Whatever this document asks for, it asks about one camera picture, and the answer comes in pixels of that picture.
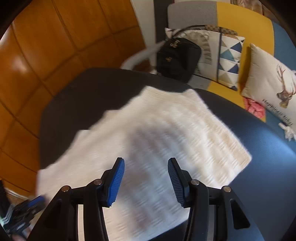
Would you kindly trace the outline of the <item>cream knitted sweater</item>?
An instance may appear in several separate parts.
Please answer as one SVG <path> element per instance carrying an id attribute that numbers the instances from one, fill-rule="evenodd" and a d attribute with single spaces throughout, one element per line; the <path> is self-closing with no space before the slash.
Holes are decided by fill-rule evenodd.
<path id="1" fill-rule="evenodd" d="M 230 184 L 252 158 L 195 90 L 146 87 L 79 131 L 69 149 L 38 172 L 36 193 L 51 200 L 64 185 L 85 186 L 118 157 L 125 173 L 116 201 L 104 210 L 110 240 L 150 240 L 187 220 L 168 174 L 170 158 L 213 188 Z"/>

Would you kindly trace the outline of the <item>grey yellow blue sofa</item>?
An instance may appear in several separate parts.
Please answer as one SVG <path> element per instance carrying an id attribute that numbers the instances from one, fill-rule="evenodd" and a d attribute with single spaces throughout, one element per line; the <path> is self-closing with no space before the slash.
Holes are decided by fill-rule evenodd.
<path id="1" fill-rule="evenodd" d="M 168 6 L 165 33 L 202 50 L 191 87 L 233 102 L 283 138 L 295 138 L 295 46 L 280 25 L 230 3 L 183 1 Z"/>

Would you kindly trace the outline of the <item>pink patterned cloth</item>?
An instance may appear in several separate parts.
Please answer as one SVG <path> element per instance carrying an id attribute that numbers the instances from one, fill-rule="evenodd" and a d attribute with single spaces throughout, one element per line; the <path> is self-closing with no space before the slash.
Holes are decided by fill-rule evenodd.
<path id="1" fill-rule="evenodd" d="M 243 97 L 243 103 L 246 111 L 253 114 L 258 119 L 265 121 L 266 112 L 265 112 L 265 108 L 262 105 L 246 97 Z"/>

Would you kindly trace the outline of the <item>deer print cushion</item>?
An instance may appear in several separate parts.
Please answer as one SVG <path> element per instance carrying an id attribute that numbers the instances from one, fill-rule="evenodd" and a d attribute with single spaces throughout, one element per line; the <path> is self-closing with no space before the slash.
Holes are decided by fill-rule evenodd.
<path id="1" fill-rule="evenodd" d="M 271 54 L 250 44 L 251 62 L 241 94 L 295 129 L 295 71 Z"/>

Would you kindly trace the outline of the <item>black handbag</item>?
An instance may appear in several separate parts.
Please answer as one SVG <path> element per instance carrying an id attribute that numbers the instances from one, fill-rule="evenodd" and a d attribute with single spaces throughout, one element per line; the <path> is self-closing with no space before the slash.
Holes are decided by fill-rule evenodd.
<path id="1" fill-rule="evenodd" d="M 158 75 L 188 83 L 198 65 L 201 48 L 185 38 L 171 38 L 157 53 Z"/>

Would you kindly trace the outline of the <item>triangle pattern cushion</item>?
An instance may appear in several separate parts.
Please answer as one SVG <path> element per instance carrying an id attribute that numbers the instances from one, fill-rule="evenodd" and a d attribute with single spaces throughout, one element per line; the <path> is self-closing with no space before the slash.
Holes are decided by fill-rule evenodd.
<path id="1" fill-rule="evenodd" d="M 166 37 L 185 38 L 197 44 L 202 54 L 194 74 L 238 90 L 240 59 L 245 38 L 233 30 L 214 25 L 184 29 L 165 28 Z"/>

